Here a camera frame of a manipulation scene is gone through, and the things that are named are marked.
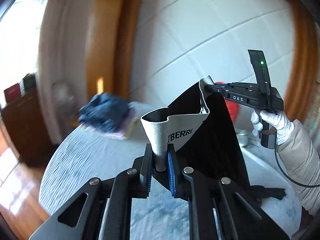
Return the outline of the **beige sleeved forearm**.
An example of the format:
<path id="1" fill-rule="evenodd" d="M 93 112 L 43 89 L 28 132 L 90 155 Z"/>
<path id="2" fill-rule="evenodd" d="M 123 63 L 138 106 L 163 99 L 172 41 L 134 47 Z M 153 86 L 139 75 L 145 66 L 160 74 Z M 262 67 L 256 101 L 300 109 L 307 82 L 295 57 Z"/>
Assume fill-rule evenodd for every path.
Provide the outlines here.
<path id="1" fill-rule="evenodd" d="M 299 120 L 293 122 L 294 130 L 289 139 L 277 147 L 288 175 L 304 185 L 319 185 L 319 154 L 308 132 Z M 301 206 L 312 216 L 319 212 L 319 187 L 308 188 L 292 184 Z"/>

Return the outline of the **white gloved hand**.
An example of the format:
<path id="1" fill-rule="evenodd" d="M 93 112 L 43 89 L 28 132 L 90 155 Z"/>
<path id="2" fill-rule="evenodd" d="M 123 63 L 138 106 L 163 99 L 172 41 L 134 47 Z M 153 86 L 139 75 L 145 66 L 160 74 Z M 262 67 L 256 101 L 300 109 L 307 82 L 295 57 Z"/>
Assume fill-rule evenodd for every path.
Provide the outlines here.
<path id="1" fill-rule="evenodd" d="M 251 115 L 251 123 L 253 124 L 253 135 L 258 136 L 259 132 L 263 130 L 263 124 L 260 120 L 264 120 L 269 125 L 277 130 L 277 145 L 285 143 L 294 130 L 294 124 L 291 122 L 284 112 L 277 114 L 269 113 L 267 111 L 260 111 L 260 115 L 253 111 Z"/>

